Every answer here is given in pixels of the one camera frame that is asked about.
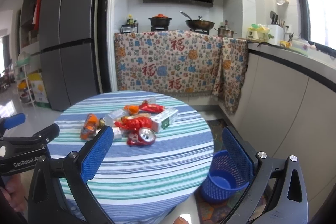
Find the striped tablecloth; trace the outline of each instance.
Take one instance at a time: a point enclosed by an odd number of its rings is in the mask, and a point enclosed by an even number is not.
[[[98,118],[155,96],[157,104],[179,110],[178,119],[157,134],[150,146],[128,146],[115,140],[94,179],[87,185],[117,223],[159,223],[204,181],[213,155],[210,128],[189,105],[170,96],[141,91],[106,93],[68,108],[55,121],[60,133],[48,148],[52,158],[65,157],[84,145],[80,130],[88,113]],[[82,217],[65,179],[60,179],[72,210]]]

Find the blue plastic basket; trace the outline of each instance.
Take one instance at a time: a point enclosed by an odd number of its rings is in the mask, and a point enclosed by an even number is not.
[[[208,203],[219,203],[249,185],[236,168],[226,150],[214,154],[201,195]]]

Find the orange lid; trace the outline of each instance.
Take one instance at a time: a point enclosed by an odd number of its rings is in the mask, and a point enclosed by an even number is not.
[[[154,16],[154,17],[165,17],[165,18],[167,18],[167,17],[164,16],[163,14],[158,14],[157,16]]]

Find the gas burner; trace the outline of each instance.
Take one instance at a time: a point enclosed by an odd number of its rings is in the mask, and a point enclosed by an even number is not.
[[[192,30],[192,29],[190,29],[190,31],[191,32],[196,32],[196,33],[201,33],[201,34],[207,34],[207,35],[209,35],[209,33],[210,33],[210,31],[209,30],[199,30],[199,29],[197,29],[197,30]]]
[[[168,27],[151,27],[151,32],[168,31]]]

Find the refrigerator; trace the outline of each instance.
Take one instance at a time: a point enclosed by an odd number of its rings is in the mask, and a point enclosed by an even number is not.
[[[41,68],[52,109],[102,92],[94,15],[95,0],[41,1]]]

